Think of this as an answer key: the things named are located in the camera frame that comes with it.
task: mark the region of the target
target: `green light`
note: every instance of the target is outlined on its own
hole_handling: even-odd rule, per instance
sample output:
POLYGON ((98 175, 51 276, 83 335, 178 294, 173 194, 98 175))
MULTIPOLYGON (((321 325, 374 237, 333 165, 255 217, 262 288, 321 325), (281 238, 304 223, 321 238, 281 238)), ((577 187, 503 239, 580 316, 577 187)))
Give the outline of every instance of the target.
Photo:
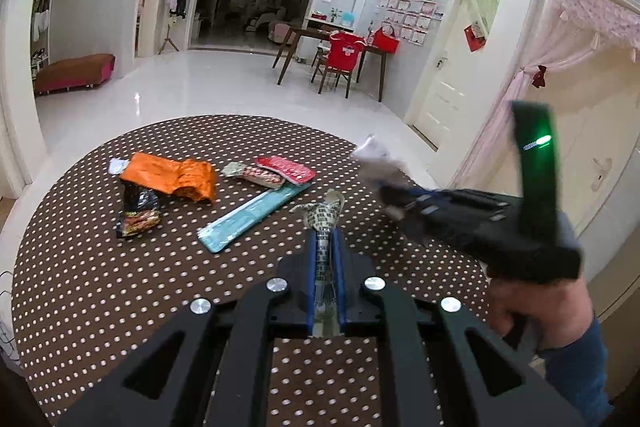
POLYGON ((546 135, 546 136, 541 136, 540 138, 538 138, 536 140, 536 145, 544 145, 545 143, 548 143, 551 141, 551 136, 550 135, 546 135))

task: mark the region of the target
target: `orange plastic bag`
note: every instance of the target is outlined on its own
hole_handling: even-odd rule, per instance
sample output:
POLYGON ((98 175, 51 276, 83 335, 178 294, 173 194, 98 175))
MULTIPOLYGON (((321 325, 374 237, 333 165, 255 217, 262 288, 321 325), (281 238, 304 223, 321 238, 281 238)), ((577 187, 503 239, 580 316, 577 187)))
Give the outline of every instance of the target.
POLYGON ((177 162, 142 152, 134 153, 120 178, 193 201, 213 201, 216 186, 216 174, 207 162, 177 162))

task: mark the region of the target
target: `teal package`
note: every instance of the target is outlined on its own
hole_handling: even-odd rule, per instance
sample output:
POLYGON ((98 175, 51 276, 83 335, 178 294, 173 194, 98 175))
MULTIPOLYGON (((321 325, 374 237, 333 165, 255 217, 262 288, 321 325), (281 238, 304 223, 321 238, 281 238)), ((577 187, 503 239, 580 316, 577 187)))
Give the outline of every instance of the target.
POLYGON ((253 200, 239 206, 236 210, 229 212, 226 216, 209 223, 198 231, 198 239, 207 247, 207 250, 218 253, 236 237, 239 237, 256 223, 260 223, 274 210, 292 200, 303 190, 307 190, 311 185, 311 183, 305 185, 286 183, 278 190, 267 190, 260 196, 256 196, 253 200))

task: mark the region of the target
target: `blue sleeve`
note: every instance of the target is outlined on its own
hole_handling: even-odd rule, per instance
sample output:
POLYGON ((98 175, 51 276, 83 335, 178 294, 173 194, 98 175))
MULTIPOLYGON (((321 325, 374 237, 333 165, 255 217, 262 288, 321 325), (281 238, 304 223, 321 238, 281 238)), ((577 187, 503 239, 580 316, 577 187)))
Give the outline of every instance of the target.
POLYGON ((612 411, 604 391, 607 350, 596 317, 585 334, 566 347, 539 353, 546 381, 582 415, 587 427, 597 427, 612 411))

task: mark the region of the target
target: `red snack wrapper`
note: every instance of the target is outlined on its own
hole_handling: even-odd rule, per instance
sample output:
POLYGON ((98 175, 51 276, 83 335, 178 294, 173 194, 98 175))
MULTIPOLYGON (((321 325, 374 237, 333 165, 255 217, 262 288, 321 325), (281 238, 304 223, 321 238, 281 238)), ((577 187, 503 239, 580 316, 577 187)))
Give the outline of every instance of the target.
POLYGON ((284 178, 275 172, 248 166, 240 162, 229 163, 222 169, 222 175, 227 178, 242 178, 267 188, 280 188, 284 185, 284 178))
POLYGON ((280 156, 261 156, 255 162, 263 169, 277 172, 294 185, 308 183, 316 175, 310 168, 280 156))

